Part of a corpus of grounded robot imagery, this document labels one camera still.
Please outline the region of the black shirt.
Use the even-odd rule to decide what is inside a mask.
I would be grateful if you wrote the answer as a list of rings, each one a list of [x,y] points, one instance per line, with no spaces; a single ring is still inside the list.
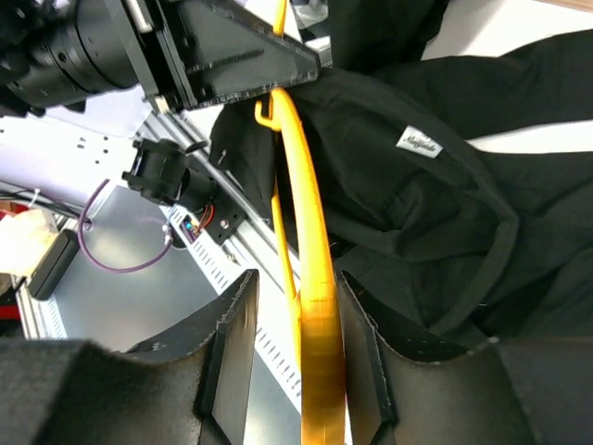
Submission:
[[[592,117],[592,33],[340,68],[290,90],[330,238],[390,313],[464,346],[592,333],[592,154],[481,136]]]
[[[302,39],[329,39],[331,64],[370,72],[419,61],[438,35],[445,0],[292,1]]]

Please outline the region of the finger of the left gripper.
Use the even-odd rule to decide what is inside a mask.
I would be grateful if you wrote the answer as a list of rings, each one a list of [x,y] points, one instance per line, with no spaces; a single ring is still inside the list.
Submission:
[[[172,109],[207,108],[316,80],[317,53],[234,1],[163,1]]]

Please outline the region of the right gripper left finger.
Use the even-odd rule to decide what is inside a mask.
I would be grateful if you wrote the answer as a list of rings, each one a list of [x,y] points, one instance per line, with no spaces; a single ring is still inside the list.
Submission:
[[[3,339],[5,444],[240,444],[259,274],[120,353],[82,340]]]

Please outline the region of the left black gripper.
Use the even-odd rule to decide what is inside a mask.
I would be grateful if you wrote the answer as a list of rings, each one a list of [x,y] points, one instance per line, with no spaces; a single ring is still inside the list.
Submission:
[[[4,1],[1,113],[83,113],[89,98],[141,86],[159,112],[191,109],[195,38],[183,1]]]

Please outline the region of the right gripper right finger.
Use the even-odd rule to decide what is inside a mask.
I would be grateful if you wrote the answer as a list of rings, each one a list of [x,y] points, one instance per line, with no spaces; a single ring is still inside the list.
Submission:
[[[336,277],[356,444],[588,444],[592,342],[501,341],[467,350]]]

